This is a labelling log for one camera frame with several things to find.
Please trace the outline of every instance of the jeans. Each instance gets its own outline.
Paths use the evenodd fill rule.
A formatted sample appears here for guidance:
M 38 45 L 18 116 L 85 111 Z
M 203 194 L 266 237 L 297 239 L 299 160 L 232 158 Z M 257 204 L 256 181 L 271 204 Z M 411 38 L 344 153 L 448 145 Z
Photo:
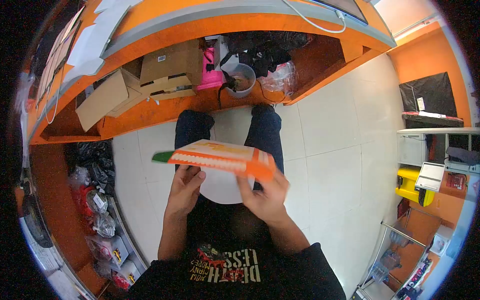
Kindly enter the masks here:
M 206 113 L 184 110 L 177 120 L 175 149 L 201 139 L 210 139 L 210 129 L 215 121 Z M 252 122 L 245 146 L 255 147 L 270 153 L 277 168 L 283 173 L 283 152 L 280 141 L 282 119 L 270 105 L 254 105 Z

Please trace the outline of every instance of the orange box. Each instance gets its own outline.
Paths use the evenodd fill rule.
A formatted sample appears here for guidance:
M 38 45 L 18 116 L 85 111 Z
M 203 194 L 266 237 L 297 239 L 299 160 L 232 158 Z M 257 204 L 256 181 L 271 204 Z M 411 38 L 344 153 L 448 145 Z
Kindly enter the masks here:
M 276 169 L 271 154 L 257 148 L 199 140 L 175 151 L 156 153 L 152 161 L 215 168 L 270 181 Z

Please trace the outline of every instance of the white bucket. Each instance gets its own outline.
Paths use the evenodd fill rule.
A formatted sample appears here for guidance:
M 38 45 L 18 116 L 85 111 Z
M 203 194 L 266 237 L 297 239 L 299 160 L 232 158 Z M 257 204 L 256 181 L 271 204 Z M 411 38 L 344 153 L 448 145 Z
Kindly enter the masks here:
M 252 91 L 255 80 L 257 79 L 252 68 L 244 63 L 239 63 L 236 65 L 228 65 L 222 69 L 233 77 L 237 83 L 238 87 L 236 92 L 227 87 L 227 91 L 231 96 L 243 98 Z

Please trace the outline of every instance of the white tile floor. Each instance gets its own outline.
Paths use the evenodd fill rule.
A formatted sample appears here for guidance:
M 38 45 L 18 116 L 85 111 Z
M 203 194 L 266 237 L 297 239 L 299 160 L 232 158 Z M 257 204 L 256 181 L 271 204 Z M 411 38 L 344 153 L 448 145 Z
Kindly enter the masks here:
M 350 297 L 372 256 L 380 221 L 395 219 L 396 135 L 403 129 L 398 77 L 385 54 L 295 105 L 282 118 L 288 213 L 320 242 Z M 243 144 L 249 108 L 214 114 L 212 139 Z M 148 262 L 156 259 L 173 165 L 151 163 L 174 148 L 176 123 L 114 138 L 116 190 L 125 221 Z

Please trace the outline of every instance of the person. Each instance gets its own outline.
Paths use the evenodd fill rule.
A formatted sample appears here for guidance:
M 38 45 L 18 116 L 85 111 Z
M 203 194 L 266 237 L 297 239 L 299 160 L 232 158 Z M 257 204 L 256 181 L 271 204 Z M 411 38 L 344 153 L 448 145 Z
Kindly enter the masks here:
M 183 111 L 175 148 L 210 139 L 214 120 Z M 246 146 L 271 153 L 271 182 L 237 178 L 242 204 L 217 204 L 199 193 L 205 172 L 176 166 L 158 260 L 130 288 L 128 299 L 345 299 L 320 244 L 310 245 L 284 206 L 281 118 L 270 105 L 252 107 Z

